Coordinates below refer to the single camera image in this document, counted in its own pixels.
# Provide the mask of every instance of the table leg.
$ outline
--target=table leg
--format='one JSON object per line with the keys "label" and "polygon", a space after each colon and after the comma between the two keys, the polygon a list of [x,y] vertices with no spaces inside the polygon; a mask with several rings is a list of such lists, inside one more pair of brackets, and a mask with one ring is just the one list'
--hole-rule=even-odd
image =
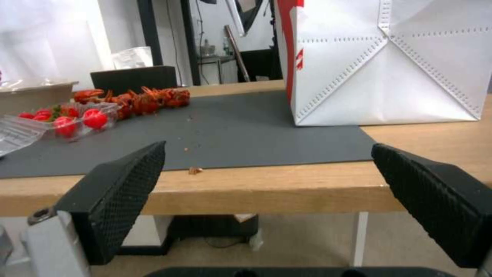
{"label": "table leg", "polygon": [[144,33],[145,45],[150,46],[151,48],[154,66],[161,66],[163,65],[162,55],[160,52],[159,35],[157,34],[152,0],[137,0],[137,5],[140,13],[140,22],[142,23],[142,31]]}
{"label": "table leg", "polygon": [[218,83],[223,84],[222,80],[222,63],[220,62],[220,58],[217,60],[217,72],[218,72]]}
{"label": "table leg", "polygon": [[364,257],[364,247],[366,246],[366,232],[368,226],[369,212],[361,211],[355,215],[354,234],[352,240],[352,255],[350,257],[350,266],[362,266]]}

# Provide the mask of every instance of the cable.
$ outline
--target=cable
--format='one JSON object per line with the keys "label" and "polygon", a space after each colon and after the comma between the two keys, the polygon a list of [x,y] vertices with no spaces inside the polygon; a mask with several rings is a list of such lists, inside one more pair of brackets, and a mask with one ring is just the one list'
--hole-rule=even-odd
{"label": "cable", "polygon": [[245,242],[245,240],[244,240],[244,239],[240,239],[240,240],[239,240],[239,241],[237,241],[237,242],[233,242],[233,243],[226,244],[226,245],[215,245],[215,244],[213,244],[213,243],[210,243],[210,241],[209,241],[206,237],[203,237],[203,240],[204,240],[204,241],[205,241],[205,242],[206,242],[209,246],[211,246],[211,247],[213,247],[213,248],[229,248],[229,247],[233,247],[233,246],[235,246],[235,245],[238,245],[238,244],[240,244],[240,243]]}
{"label": "cable", "polygon": [[171,23],[171,15],[169,13],[169,0],[166,0],[166,9],[167,9],[167,19],[169,20],[169,26],[171,27],[171,35],[173,36],[174,59],[176,61],[176,67],[178,68],[178,74],[180,76],[180,86],[182,86],[183,79],[181,78],[181,69],[180,69],[180,65],[178,64],[178,49],[176,48],[176,41],[174,40],[173,23]]}
{"label": "cable", "polygon": [[203,63],[202,63],[203,62],[202,60],[203,20],[202,20],[202,13],[200,12],[200,6],[198,5],[198,0],[195,0],[195,3],[196,3],[196,9],[198,10],[198,16],[200,16],[200,43],[198,45],[198,53],[200,53],[200,74],[202,75],[207,85],[210,85],[207,78],[205,78],[205,75],[203,75]]}

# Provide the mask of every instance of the white wall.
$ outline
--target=white wall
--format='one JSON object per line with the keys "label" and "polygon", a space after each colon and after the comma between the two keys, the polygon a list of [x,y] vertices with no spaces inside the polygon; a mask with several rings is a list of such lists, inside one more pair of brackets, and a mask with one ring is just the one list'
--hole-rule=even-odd
{"label": "white wall", "polygon": [[97,0],[0,0],[0,70],[7,79],[68,79],[92,87],[111,57]]}
{"label": "white wall", "polygon": [[[112,53],[145,46],[136,0],[98,0],[104,21],[104,27]],[[167,17],[166,1],[169,1],[171,22],[177,48],[178,65],[181,69],[183,81],[179,80],[178,68],[175,61],[175,50],[169,19]],[[239,37],[224,0],[218,0],[217,5],[198,1],[203,18],[203,41],[207,38],[210,44],[215,45],[216,53],[223,55],[224,25],[229,24],[237,40],[240,51],[268,49],[272,44],[273,29],[270,25],[270,8],[265,11],[267,0],[264,0],[253,26],[246,37]],[[185,28],[181,12],[181,2],[178,0],[153,0],[157,33],[159,35],[160,50],[164,65],[176,67],[178,84],[191,85],[191,70],[186,47]],[[191,15],[194,22],[196,49],[199,49],[200,25],[195,0],[190,0]]]}
{"label": "white wall", "polygon": [[[155,23],[159,35],[162,60],[166,66],[176,67],[175,51],[169,19],[167,17],[167,0],[154,0]],[[171,9],[176,48],[178,51],[178,65],[181,69],[183,84],[191,84],[191,71],[186,48],[185,30],[181,15],[181,4],[176,0],[168,0]],[[136,0],[99,0],[104,26],[108,35],[112,53],[132,47],[145,46],[145,40],[140,21],[140,14]],[[176,67],[176,79],[179,79]]]}
{"label": "white wall", "polygon": [[[205,39],[209,40],[209,44],[215,45],[216,53],[223,55],[223,42],[224,42],[224,26],[229,25],[232,30],[232,34],[236,39],[239,51],[249,51],[249,50],[261,50],[268,49],[269,45],[273,45],[273,28],[270,24],[272,19],[270,7],[267,8],[268,0],[263,0],[260,10],[254,19],[251,29],[249,29],[247,36],[239,37],[239,34],[234,26],[232,17],[227,8],[227,4],[224,0],[217,0],[217,4],[207,4],[200,0],[198,5],[200,7],[200,12],[202,14],[203,20],[203,41]],[[194,21],[194,31],[196,44],[200,38],[200,17],[198,16],[198,10],[195,0],[190,0],[191,15]]]}

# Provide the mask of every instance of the white shopping bag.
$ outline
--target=white shopping bag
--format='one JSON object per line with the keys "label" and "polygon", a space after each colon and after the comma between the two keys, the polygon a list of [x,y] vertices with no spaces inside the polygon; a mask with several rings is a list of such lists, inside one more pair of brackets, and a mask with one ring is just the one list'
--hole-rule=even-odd
{"label": "white shopping bag", "polygon": [[276,0],[296,125],[479,120],[492,0]]}

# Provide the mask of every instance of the stitching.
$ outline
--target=stitching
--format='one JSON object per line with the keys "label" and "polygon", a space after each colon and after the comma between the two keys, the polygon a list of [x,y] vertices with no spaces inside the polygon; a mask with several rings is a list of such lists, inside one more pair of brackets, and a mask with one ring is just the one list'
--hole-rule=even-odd
{"label": "stitching", "polygon": [[305,105],[297,114],[298,120],[304,119],[309,113],[311,113],[316,107],[319,106],[329,95],[331,95],[338,87],[340,87],[358,68],[363,66],[373,55],[377,53],[377,50],[381,49],[384,44],[382,43],[386,39],[378,37],[375,41],[365,50],[363,53],[350,63],[337,77],[331,82],[328,82],[326,87],[318,93],[307,105]]}
{"label": "stitching", "polygon": [[429,37],[429,36],[452,36],[452,35],[468,35],[469,33],[486,33],[492,32],[492,26],[470,27],[459,30],[440,30],[430,32],[412,33],[412,37]]}
{"label": "stitching", "polygon": [[378,27],[387,34],[390,30],[392,0],[383,0],[379,5]]}
{"label": "stitching", "polygon": [[346,36],[333,38],[300,38],[298,43],[326,43],[326,42],[357,42],[369,40],[382,40],[384,36]]}
{"label": "stitching", "polygon": [[468,96],[463,93],[456,85],[454,85],[449,79],[444,76],[439,70],[427,62],[423,57],[421,57],[414,49],[412,49],[401,36],[397,36],[392,40],[398,48],[407,54],[420,68],[427,72],[439,85],[444,87],[455,99],[461,103],[463,106],[468,108],[468,111],[473,113],[474,116],[478,117],[480,114],[480,107],[478,105],[473,105],[468,99]]}

